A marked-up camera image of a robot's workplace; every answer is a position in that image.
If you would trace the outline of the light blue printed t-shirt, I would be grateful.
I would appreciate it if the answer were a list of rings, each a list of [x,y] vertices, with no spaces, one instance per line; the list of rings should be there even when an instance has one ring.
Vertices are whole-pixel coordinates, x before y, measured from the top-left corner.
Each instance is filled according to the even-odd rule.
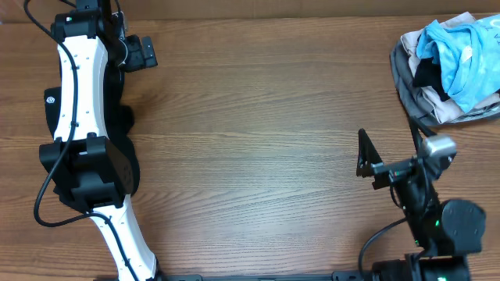
[[[464,111],[499,89],[499,15],[444,28],[423,28],[416,55],[441,67],[446,94]]]

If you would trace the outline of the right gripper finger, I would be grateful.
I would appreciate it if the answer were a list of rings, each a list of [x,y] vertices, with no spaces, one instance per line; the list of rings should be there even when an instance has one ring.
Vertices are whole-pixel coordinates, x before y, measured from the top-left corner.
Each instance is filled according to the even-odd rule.
[[[408,123],[409,123],[409,128],[412,134],[412,140],[416,149],[416,153],[419,156],[430,156],[431,155],[431,150],[428,148],[428,146],[424,143],[424,140],[421,136],[421,133],[425,137],[433,137],[436,135],[436,133],[429,128],[427,125],[422,123],[418,118],[415,116],[409,116],[408,117]]]
[[[373,142],[364,129],[359,129],[359,153],[356,166],[356,175],[371,177],[375,175],[374,167],[382,165],[383,160],[374,147]]]

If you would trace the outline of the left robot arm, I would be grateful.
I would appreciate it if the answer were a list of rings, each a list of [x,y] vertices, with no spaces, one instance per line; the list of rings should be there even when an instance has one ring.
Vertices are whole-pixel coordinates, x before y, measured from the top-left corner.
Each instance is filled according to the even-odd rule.
[[[127,33],[116,1],[77,0],[45,33],[57,44],[59,87],[45,91],[52,142],[39,148],[61,203],[101,232],[120,280],[159,280],[162,272],[132,207],[140,167],[128,134],[134,113],[122,105],[125,76],[157,66],[150,37]]]

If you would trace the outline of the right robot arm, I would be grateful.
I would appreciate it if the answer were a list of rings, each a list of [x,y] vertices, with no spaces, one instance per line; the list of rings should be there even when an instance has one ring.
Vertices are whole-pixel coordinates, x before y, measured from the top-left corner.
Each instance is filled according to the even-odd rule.
[[[377,231],[364,243],[358,256],[358,273],[363,280],[468,280],[467,257],[482,250],[486,212],[464,199],[440,201],[433,183],[449,168],[457,154],[450,136],[432,131],[415,117],[409,128],[415,154],[406,160],[386,164],[364,129],[359,130],[356,174],[373,178],[372,186],[388,188],[403,218]],[[371,270],[363,268],[368,247],[385,234],[407,223],[419,253],[402,260],[379,261]]]

